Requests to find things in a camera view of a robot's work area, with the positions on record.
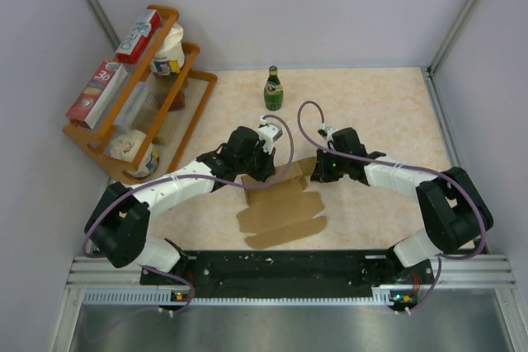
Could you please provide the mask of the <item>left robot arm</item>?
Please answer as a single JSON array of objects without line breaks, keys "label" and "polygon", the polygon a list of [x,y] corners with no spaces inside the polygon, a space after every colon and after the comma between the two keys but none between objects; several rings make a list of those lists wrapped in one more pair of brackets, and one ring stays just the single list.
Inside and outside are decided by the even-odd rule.
[{"label": "left robot arm", "polygon": [[182,281],[187,272],[181,248],[148,234],[150,221],[199,195],[234,185],[240,175],[264,182],[275,174],[275,142],[280,126],[262,123],[258,129],[240,126],[227,143],[201,154],[187,166],[150,182],[109,185],[89,218],[84,232],[115,267],[147,266],[169,283]]}]

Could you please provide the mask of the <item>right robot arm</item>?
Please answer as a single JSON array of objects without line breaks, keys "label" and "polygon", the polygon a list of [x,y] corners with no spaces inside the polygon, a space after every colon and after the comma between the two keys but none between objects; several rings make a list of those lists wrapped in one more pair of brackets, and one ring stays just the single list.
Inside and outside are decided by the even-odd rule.
[{"label": "right robot arm", "polygon": [[369,153],[353,128],[324,124],[318,134],[326,148],[317,148],[312,181],[330,183],[348,176],[417,203],[423,228],[386,251],[385,273],[394,282],[406,281],[415,265],[431,256],[451,255],[493,226],[488,206],[464,169],[438,172],[398,162],[386,153]]}]

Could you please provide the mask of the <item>brown cardboard box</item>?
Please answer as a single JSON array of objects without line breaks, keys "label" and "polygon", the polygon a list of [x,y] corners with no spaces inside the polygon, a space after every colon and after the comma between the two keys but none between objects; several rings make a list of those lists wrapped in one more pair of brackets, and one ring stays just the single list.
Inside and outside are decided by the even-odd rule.
[{"label": "brown cardboard box", "polygon": [[263,188],[263,183],[243,176],[247,207],[237,214],[239,231],[246,235],[246,244],[264,250],[319,234],[327,226],[322,197],[308,191],[308,177],[316,164],[315,157],[293,162],[289,169],[279,166],[269,179],[279,183]]}]

